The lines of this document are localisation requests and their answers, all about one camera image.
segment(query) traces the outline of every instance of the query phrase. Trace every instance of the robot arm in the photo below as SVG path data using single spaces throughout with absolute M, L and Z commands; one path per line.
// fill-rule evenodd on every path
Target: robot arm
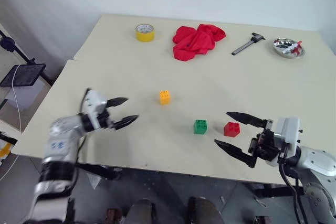
M 74 221 L 71 191 L 78 176 L 76 162 L 80 139 L 92 131 L 103 128 L 118 130 L 135 121 L 137 115 L 127 116 L 119 122 L 110 119 L 107 108 L 126 100 L 115 98 L 107 101 L 99 92 L 88 89 L 83 99 L 86 113 L 57 119 L 50 126 L 41 176 L 35 186 L 33 204 L 25 224 Z
M 252 138 L 248 152 L 231 144 L 215 140 L 230 156 L 254 168 L 257 158 L 271 166 L 281 165 L 287 176 L 298 178 L 308 197 L 311 210 L 319 223 L 336 224 L 336 158 L 325 151 L 298 147 L 298 118 L 280 118 L 275 132 L 272 120 L 261 120 L 249 114 L 228 112 L 235 120 L 264 128 Z

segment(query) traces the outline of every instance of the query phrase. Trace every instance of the tape roll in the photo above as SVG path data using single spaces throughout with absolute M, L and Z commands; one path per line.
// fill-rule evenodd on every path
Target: tape roll
M 136 38 L 142 42 L 149 42 L 154 39 L 154 26 L 140 24 L 135 28 Z

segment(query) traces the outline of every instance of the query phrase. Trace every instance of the silver bowl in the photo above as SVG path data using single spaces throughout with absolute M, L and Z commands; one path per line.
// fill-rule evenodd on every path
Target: silver bowl
M 295 43 L 297 43 L 297 41 L 292 39 L 278 38 L 273 41 L 273 47 L 279 55 L 289 59 L 296 59 L 302 57 L 305 54 L 301 45 L 297 45 L 296 47 L 293 47 L 292 50 L 284 52 L 286 48 L 292 46 Z

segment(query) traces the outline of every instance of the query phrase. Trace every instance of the table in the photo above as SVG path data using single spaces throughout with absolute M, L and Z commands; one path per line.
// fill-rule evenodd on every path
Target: table
M 154 25 L 154 41 L 136 40 L 134 28 L 141 23 Z M 119 131 L 91 134 L 81 154 L 84 163 L 282 184 L 278 170 L 264 161 L 251 169 L 217 147 L 215 138 L 247 152 L 250 139 L 261 131 L 241 125 L 237 137 L 223 136 L 223 126 L 233 121 L 227 111 L 275 121 L 279 116 L 299 116 L 304 130 L 301 145 L 336 155 L 336 57 L 317 32 L 211 23 L 224 29 L 227 37 L 207 55 L 175 60 L 171 39 L 176 29 L 199 23 L 204 22 L 102 15 L 13 152 L 42 157 L 50 123 L 77 113 L 85 88 L 92 87 L 108 99 L 129 98 L 110 109 L 114 119 L 140 117 Z M 252 32 L 267 40 L 232 56 Z M 278 56 L 271 43 L 277 37 L 302 40 L 306 55 L 296 60 Z M 160 90 L 170 90 L 170 105 L 159 104 Z M 207 120 L 205 135 L 193 134 L 196 119 Z

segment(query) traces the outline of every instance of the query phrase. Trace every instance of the red cloth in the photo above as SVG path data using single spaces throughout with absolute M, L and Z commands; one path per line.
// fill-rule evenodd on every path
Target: red cloth
M 225 38 L 225 32 L 213 25 L 200 24 L 195 30 L 193 27 L 181 26 L 173 37 L 177 44 L 173 47 L 174 58 L 188 61 L 196 54 L 205 55 L 208 50 L 215 48 L 215 41 Z

